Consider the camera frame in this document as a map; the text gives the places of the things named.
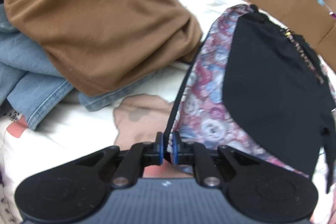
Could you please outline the black bear patchwork shorts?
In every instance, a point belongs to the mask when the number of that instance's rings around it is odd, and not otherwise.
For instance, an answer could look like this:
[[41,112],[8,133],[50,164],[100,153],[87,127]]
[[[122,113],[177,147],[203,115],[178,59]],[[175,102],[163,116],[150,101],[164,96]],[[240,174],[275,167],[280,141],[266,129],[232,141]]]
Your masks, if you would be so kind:
[[167,149],[175,132],[307,177],[323,159],[326,188],[335,182],[335,91],[305,39],[255,5],[232,6],[212,24],[171,110]]

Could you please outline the cream bear print bedsheet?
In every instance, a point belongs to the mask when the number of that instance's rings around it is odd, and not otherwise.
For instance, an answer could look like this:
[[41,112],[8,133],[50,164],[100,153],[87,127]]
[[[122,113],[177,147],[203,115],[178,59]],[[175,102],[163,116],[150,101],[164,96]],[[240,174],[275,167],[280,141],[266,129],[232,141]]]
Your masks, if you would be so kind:
[[[186,6],[200,20],[202,30],[228,7],[245,0],[201,0]],[[155,139],[165,129],[187,64],[174,63],[142,83],[125,98],[99,111],[89,112],[72,91],[30,130],[22,114],[9,112],[1,117],[1,223],[21,223],[14,202],[19,183],[35,173],[50,169],[116,143],[123,149],[134,143]],[[326,165],[321,151],[313,182],[319,201],[313,223],[335,223],[335,184],[325,193]]]

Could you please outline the blue denim jeans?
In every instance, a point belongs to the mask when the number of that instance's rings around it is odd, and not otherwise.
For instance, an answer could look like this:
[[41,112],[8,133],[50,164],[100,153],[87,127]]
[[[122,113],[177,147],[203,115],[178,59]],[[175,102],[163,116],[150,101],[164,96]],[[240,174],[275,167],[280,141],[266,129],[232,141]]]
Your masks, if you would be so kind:
[[12,26],[1,9],[1,114],[14,110],[35,130],[73,89],[41,46]]

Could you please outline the brown garment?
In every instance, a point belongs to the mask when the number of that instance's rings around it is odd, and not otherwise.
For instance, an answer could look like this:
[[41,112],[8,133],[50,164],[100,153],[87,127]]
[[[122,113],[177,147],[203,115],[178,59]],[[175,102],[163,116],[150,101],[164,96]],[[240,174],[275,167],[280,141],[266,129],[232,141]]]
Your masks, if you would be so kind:
[[190,60],[202,36],[178,0],[4,0],[4,8],[9,22],[88,96]]

